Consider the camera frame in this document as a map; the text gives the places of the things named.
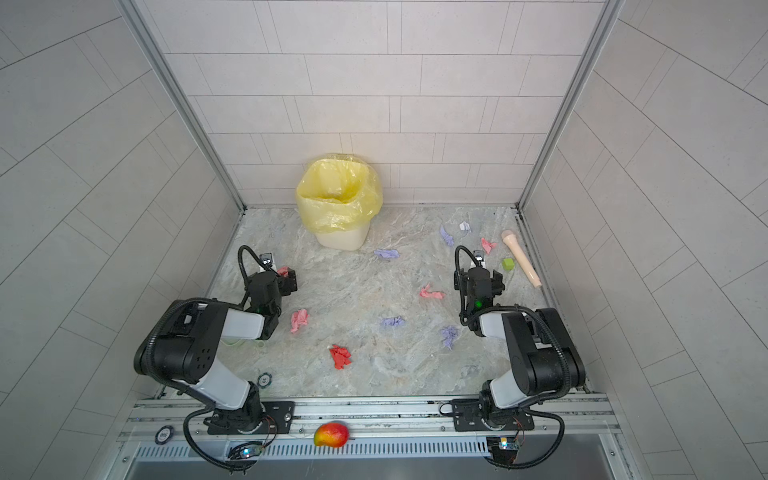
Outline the white bin yellow bag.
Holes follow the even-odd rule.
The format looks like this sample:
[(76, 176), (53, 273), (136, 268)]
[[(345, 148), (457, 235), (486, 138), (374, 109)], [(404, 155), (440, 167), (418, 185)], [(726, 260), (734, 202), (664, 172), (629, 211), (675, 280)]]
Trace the white bin yellow bag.
[(312, 161), (295, 190), (304, 227), (320, 245), (355, 251), (367, 238), (383, 205), (376, 170), (352, 155), (333, 154)]

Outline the light green dustpan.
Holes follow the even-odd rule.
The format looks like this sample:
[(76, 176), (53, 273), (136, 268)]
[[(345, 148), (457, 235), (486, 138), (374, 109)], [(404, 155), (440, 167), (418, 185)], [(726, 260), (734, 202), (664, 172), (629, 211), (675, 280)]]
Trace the light green dustpan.
[(264, 341), (260, 339), (221, 339), (219, 343), (225, 347), (239, 347), (242, 345), (251, 345), (261, 348)]

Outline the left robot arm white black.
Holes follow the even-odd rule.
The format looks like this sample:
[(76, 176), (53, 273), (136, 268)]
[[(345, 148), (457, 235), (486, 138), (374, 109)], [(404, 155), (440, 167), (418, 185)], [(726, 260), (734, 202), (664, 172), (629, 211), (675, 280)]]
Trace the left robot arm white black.
[(244, 296), (238, 304), (201, 297), (175, 300), (134, 358), (136, 373), (174, 388), (204, 405), (210, 435), (287, 434), (295, 404), (264, 403), (259, 383), (235, 375), (217, 357), (222, 340), (270, 339), (282, 314), (282, 299), (298, 289), (294, 270), (280, 273), (272, 256), (238, 249)]

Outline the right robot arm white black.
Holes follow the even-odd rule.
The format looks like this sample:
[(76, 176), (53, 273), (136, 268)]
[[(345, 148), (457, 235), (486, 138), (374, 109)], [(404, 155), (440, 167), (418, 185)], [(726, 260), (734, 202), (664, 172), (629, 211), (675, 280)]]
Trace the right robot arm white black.
[(481, 338), (505, 342), (510, 369), (483, 384), (477, 408), (491, 430), (523, 426), (530, 408), (566, 396), (586, 382), (586, 369), (559, 312), (494, 302), (503, 276), (488, 270), (465, 246), (454, 250), (454, 288), (460, 324)]

